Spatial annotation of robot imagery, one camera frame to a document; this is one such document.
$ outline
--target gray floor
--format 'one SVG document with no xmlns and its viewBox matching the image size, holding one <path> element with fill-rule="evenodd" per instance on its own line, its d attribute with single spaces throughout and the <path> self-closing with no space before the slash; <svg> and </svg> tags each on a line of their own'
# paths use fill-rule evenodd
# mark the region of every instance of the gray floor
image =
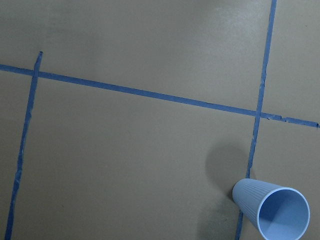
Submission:
<svg viewBox="0 0 320 240">
<path fill-rule="evenodd" d="M 6 1 L 0 64 L 255 110 L 271 1 Z M 319 122 L 320 4 L 278 0 L 263 112 Z M 0 71 L 0 235 L 31 77 Z M 40 78 L 13 240 L 233 240 L 255 118 Z M 320 133 L 262 119 L 252 178 L 300 190 L 320 235 Z M 244 218 L 241 240 L 262 239 Z"/>
</svg>

